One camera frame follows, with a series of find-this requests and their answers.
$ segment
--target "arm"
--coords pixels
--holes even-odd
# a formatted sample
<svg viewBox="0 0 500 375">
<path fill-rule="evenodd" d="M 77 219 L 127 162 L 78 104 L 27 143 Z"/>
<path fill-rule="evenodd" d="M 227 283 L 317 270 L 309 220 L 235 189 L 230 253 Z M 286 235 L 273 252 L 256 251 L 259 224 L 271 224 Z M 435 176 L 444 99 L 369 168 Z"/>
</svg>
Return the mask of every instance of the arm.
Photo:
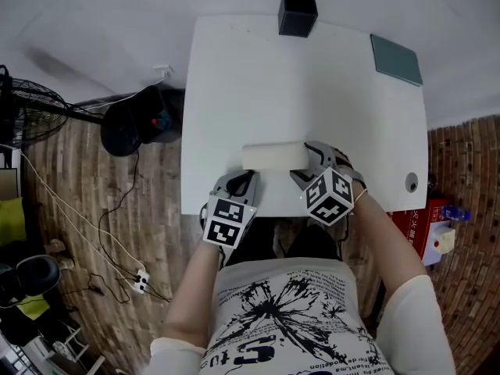
<svg viewBox="0 0 500 375">
<path fill-rule="evenodd" d="M 363 191 L 363 186 L 354 181 L 352 190 L 354 196 L 358 196 Z M 392 296 L 407 280 L 427 275 L 413 246 L 374 198 L 367 193 L 363 194 L 355 204 L 354 214 L 375 258 L 387 296 Z"/>
<path fill-rule="evenodd" d="M 213 285 L 218 269 L 217 246 L 200 241 L 170 303 L 164 327 L 165 337 L 206 348 L 210 340 Z"/>
</svg>

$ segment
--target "black chair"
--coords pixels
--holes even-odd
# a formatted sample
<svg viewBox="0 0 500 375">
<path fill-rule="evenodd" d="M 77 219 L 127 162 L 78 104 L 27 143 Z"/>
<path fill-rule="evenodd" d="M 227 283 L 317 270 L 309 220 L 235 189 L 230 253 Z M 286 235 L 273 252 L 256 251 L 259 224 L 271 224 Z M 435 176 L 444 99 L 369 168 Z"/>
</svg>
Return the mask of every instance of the black chair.
<svg viewBox="0 0 500 375">
<path fill-rule="evenodd" d="M 16 268 L 0 263 L 0 308 L 13 307 L 27 296 L 49 291 L 57 285 L 59 278 L 59 265 L 50 255 L 28 257 Z"/>
</svg>

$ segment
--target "white foam block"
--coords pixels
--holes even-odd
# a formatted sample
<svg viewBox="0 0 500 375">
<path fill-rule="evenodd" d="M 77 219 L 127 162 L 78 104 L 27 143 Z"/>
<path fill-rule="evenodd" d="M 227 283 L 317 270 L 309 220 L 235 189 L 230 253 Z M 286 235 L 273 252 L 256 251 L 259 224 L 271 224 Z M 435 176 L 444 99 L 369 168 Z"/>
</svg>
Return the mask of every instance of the white foam block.
<svg viewBox="0 0 500 375">
<path fill-rule="evenodd" d="M 309 154 L 303 141 L 246 145 L 241 150 L 244 170 L 305 170 Z"/>
</svg>

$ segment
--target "gray sleeve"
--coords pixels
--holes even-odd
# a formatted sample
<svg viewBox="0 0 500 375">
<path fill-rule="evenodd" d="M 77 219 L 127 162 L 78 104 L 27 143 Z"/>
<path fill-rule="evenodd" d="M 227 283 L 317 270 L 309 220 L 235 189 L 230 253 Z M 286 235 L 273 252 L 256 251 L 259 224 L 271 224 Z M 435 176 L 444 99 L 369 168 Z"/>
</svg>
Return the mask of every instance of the gray sleeve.
<svg viewBox="0 0 500 375">
<path fill-rule="evenodd" d="M 198 375 L 205 349 L 161 337 L 151 344 L 151 360 L 143 375 Z"/>
<path fill-rule="evenodd" d="M 377 329 L 377 344 L 401 375 L 455 374 L 441 310 L 427 275 L 409 280 L 391 296 Z"/>
</svg>

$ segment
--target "person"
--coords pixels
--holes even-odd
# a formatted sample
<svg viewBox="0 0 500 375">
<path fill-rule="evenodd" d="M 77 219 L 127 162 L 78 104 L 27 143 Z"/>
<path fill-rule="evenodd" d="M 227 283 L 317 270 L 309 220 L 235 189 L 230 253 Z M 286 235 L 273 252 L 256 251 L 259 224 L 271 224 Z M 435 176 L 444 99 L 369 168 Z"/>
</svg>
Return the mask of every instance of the person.
<svg viewBox="0 0 500 375">
<path fill-rule="evenodd" d="M 220 272 L 218 247 L 199 243 L 146 374 L 454 374 L 420 257 L 358 181 L 352 190 L 356 225 L 387 290 L 376 339 L 330 235 L 308 226 L 277 259 L 272 221 L 256 219 Z"/>
</svg>

